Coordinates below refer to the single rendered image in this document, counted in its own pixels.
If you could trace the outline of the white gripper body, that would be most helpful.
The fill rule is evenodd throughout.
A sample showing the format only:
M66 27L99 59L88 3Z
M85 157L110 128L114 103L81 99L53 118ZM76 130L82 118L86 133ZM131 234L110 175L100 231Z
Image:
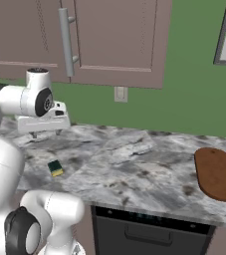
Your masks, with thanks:
M70 126L71 124L68 117L52 117L48 119L17 117L17 128L19 133L62 130L68 129Z

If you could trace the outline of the green and yellow sponge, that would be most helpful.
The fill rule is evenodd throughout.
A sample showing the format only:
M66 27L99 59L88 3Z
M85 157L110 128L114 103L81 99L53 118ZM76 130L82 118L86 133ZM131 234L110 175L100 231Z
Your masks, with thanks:
M64 173L63 168L58 160L49 162L48 167L53 177L62 175Z

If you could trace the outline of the brown wooden cutting board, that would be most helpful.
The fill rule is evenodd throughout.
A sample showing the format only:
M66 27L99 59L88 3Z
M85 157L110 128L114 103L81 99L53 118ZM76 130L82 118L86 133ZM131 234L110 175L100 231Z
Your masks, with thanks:
M210 198L226 202L226 152L202 147L194 153L200 189Z

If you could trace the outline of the mauve cupboard door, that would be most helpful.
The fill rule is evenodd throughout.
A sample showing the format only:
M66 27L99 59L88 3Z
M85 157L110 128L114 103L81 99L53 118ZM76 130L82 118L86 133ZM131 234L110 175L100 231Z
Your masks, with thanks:
M172 0L62 0L76 84L160 89Z
M59 20L62 0L0 0L0 79L22 79L44 68L67 83Z

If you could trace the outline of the black dishwasher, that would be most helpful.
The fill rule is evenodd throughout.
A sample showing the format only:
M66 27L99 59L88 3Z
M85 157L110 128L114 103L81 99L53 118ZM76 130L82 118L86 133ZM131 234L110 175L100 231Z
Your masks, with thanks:
M205 255L215 227L92 207L96 255Z

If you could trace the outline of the white wall socket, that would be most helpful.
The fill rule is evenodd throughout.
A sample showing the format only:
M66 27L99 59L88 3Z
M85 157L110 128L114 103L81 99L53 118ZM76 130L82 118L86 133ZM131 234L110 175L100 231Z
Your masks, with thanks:
M127 102L127 88L126 87L115 87L114 88L114 100L118 103Z

